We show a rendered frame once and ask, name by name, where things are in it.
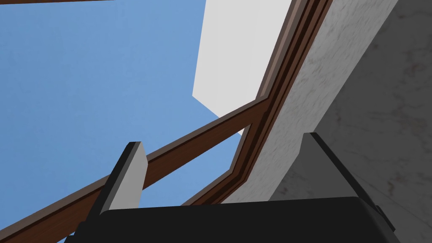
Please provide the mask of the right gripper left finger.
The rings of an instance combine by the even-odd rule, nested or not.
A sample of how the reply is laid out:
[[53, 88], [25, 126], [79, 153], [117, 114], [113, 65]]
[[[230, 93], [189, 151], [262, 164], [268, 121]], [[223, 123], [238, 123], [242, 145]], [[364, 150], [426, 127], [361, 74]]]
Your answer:
[[137, 208], [148, 168], [141, 141], [129, 142], [97, 196], [88, 219], [108, 210]]

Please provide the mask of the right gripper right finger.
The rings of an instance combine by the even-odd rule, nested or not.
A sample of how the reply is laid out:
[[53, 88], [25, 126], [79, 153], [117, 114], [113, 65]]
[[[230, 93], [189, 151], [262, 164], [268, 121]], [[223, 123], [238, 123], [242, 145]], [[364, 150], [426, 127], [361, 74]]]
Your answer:
[[303, 134], [300, 152], [277, 186], [271, 200], [358, 197], [387, 223], [383, 210], [316, 132]]

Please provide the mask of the brown framed window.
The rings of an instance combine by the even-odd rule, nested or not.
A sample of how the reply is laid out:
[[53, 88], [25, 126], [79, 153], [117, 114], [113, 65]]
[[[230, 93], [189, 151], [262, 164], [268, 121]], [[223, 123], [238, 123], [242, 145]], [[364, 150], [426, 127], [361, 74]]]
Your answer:
[[[256, 99], [235, 111], [146, 155], [143, 189], [171, 174], [246, 129], [229, 171], [187, 205], [219, 204], [243, 185], [309, 53], [334, 0], [293, 0], [265, 72]], [[0, 230], [0, 243], [57, 243], [76, 236], [78, 224], [88, 218], [109, 175], [38, 212]]]

